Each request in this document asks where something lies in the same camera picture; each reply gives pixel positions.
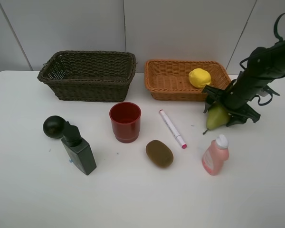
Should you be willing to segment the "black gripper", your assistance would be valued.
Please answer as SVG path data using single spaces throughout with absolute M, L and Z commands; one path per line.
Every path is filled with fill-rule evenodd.
M 260 89 L 261 84 L 257 79 L 234 79 L 224 90 L 207 85 L 202 91 L 207 94 L 203 112 L 206 113 L 218 103 L 228 112 L 229 121 L 226 126 L 245 124 L 248 119 L 256 123 L 261 115 L 247 103 Z

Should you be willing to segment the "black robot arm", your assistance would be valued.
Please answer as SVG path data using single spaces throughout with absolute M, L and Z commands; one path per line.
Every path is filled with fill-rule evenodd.
M 214 130 L 220 126 L 245 124 L 248 119 L 256 123 L 260 114 L 248 105 L 254 98 L 263 95 L 279 95 L 268 84 L 285 77 L 285 39 L 278 33 L 278 17 L 274 24 L 274 36 L 278 40 L 272 47 L 257 47 L 242 67 L 237 79 L 224 89 L 209 85 L 203 93 L 207 94 L 204 112 L 207 113 L 206 128 Z

